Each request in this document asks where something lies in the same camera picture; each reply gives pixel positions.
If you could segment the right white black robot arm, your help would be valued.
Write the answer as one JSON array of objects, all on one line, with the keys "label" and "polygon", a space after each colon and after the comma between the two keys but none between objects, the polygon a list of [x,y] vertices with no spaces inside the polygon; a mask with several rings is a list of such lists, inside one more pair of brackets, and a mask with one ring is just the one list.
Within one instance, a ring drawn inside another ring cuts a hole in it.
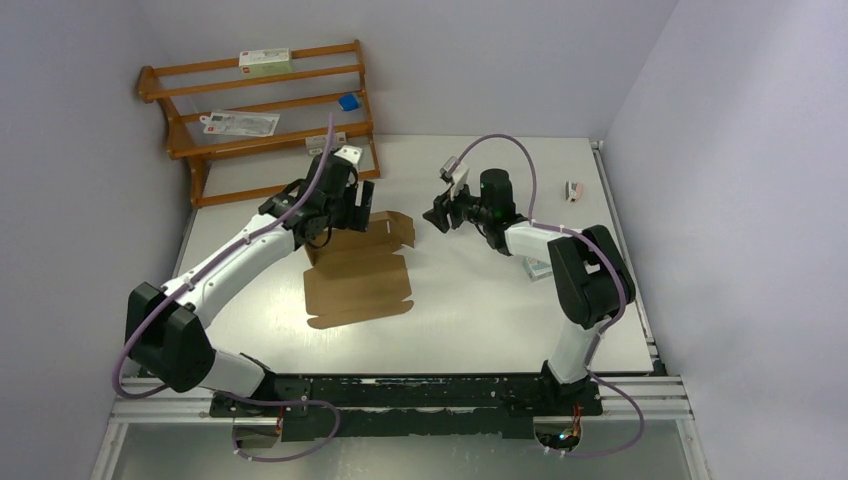
[{"label": "right white black robot arm", "polygon": [[478,195],[471,193],[467,175],[465,166],[442,167],[439,177],[447,189],[422,217],[442,233],[470,223],[492,250],[551,268],[567,323],[543,364],[551,380],[541,385],[539,398],[548,412],[565,413],[578,399],[576,385],[589,376],[603,328],[634,300],[632,277],[605,226],[573,233],[564,227],[544,228],[517,212],[507,171],[483,171]]}]

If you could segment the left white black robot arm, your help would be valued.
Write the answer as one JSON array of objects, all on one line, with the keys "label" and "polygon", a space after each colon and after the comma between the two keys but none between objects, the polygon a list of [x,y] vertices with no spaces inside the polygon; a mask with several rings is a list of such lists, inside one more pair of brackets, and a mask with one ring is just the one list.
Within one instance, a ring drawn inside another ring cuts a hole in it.
[{"label": "left white black robot arm", "polygon": [[359,178],[361,153],[343,145],[315,157],[306,178],[268,198],[215,253],[160,286],[137,286],[128,299],[124,356],[164,388],[227,392],[251,415],[271,411],[275,373],[250,356],[215,348],[206,330],[279,260],[335,230],[366,231],[374,185]]}]

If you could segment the brown cardboard box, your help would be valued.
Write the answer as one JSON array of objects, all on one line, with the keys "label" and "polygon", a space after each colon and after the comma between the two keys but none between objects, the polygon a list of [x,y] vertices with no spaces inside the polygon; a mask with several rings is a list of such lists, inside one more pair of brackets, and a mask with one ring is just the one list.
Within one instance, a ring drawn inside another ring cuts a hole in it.
[{"label": "brown cardboard box", "polygon": [[307,324],[330,329],[401,315],[414,305],[402,247],[414,247],[413,219],[397,211],[370,216],[365,232],[321,234],[304,247],[311,268],[304,272]]}]

